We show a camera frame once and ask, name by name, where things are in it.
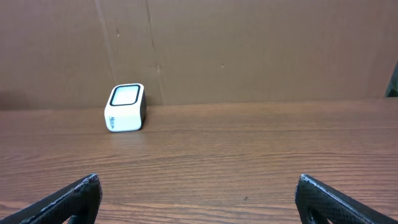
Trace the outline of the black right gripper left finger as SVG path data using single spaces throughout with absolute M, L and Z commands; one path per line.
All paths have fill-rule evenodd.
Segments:
M 94 224 L 102 199 L 100 179 L 89 174 L 42 200 L 1 220 L 1 223 Z

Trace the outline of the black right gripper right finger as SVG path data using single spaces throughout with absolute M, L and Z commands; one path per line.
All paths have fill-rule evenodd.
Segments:
M 397 220 L 373 210 L 307 174 L 302 174 L 298 179 L 295 204 L 302 223 L 397 224 Z

